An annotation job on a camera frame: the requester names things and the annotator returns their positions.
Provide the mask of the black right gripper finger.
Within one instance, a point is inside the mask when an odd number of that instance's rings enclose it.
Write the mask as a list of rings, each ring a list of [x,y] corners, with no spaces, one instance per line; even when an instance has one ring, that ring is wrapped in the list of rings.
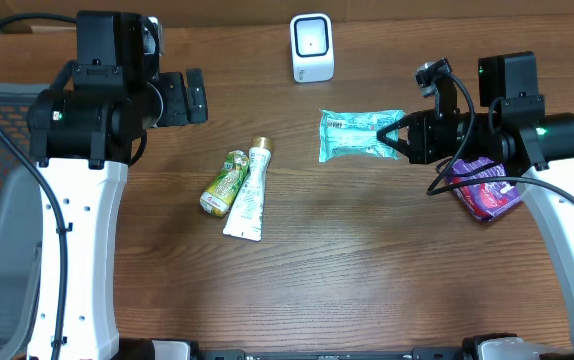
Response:
[[[377,135],[387,136],[389,133],[396,132],[405,127],[408,127],[408,115],[403,112],[399,112],[390,124],[381,128],[377,132]]]
[[[398,130],[378,131],[376,138],[380,143],[393,149],[399,156],[409,157],[410,145],[406,139],[400,137]]]

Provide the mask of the green wet wipes pack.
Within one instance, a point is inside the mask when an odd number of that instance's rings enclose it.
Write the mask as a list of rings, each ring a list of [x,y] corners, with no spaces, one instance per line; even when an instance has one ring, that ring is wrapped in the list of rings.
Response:
[[[319,162],[342,156],[398,159],[397,152],[377,139],[377,132],[404,117],[402,110],[335,112],[321,109]]]

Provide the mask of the red floral pantyliner pack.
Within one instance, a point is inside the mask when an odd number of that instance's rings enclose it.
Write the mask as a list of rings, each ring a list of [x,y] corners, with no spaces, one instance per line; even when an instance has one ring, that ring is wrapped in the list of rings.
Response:
[[[467,180],[506,176],[502,164],[480,157],[473,162],[457,160],[444,178],[447,185]],[[508,182],[468,185],[454,190],[471,215],[481,222],[493,221],[521,203],[518,189]]]

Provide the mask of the white tube gold cap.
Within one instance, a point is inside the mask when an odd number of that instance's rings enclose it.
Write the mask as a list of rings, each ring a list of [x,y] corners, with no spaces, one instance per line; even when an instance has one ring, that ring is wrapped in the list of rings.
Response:
[[[230,210],[224,235],[255,242],[262,239],[266,175],[271,156],[271,140],[254,137],[249,149],[249,174]]]

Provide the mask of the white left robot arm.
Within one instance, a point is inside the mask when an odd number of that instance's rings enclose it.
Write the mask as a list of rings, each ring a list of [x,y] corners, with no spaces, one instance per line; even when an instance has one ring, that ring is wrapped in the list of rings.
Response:
[[[204,123],[203,74],[162,72],[155,17],[82,11],[77,56],[27,114],[44,179],[37,313],[30,359],[118,359],[113,280],[117,218],[129,168],[156,127]]]

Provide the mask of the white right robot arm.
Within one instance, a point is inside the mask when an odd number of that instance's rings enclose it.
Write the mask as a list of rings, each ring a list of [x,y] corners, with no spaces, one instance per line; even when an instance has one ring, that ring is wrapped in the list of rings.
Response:
[[[481,113],[459,110],[457,97],[471,96],[447,59],[422,65],[415,79],[434,109],[380,129],[378,141],[412,164],[447,162],[430,196],[500,181],[517,187],[563,292],[574,359],[574,114],[546,113],[531,51],[479,59]]]

